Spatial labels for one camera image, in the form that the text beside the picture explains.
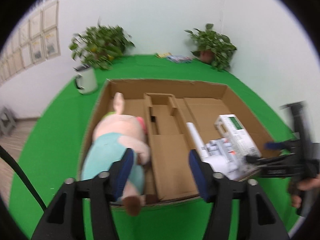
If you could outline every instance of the human hand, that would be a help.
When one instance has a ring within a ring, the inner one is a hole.
[[[315,179],[305,179],[298,183],[297,188],[302,191],[311,190],[320,187],[320,174]],[[292,206],[299,208],[301,205],[301,198],[297,195],[291,196]]]

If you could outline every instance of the floor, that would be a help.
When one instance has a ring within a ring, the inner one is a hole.
[[[0,136],[0,145],[16,160],[19,160],[23,146],[28,139],[36,121],[18,121],[17,127],[10,136]],[[0,193],[1,197],[9,204],[13,170],[0,158]]]

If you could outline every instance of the plush toy ear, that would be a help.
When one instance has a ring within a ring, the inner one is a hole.
[[[119,92],[115,94],[113,98],[113,109],[116,111],[116,114],[122,114],[124,110],[124,98],[123,95]]]

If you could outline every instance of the stuffed toy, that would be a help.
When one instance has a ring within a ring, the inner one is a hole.
[[[142,117],[123,115],[124,98],[116,93],[114,111],[107,114],[95,127],[92,145],[84,161],[81,179],[92,179],[102,171],[108,171],[113,162],[121,160],[127,148],[134,151],[134,164],[125,184],[122,203],[129,215],[137,216],[146,203],[143,194],[144,170],[141,165],[150,161],[150,149],[146,144],[146,126]]]

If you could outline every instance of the green table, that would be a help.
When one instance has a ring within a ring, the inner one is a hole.
[[[290,136],[288,127],[275,112],[246,85],[228,72],[217,72],[197,60],[176,64],[155,56],[131,56],[117,60],[111,71],[96,70],[99,90],[81,95],[70,82],[52,101],[38,120],[22,151],[19,164],[46,204],[66,178],[75,177],[81,141],[93,105],[105,79],[154,78],[201,80],[230,86],[249,106],[275,140]],[[287,179],[259,179],[289,230],[297,220],[286,193]],[[230,239],[236,239],[238,202],[233,202]],[[121,209],[113,211],[121,240],[202,239],[211,205],[201,199],[169,206],[143,208],[138,217],[129,217]],[[42,215],[37,202],[15,175],[10,212],[31,237]],[[92,239],[88,202],[84,204],[87,239]]]

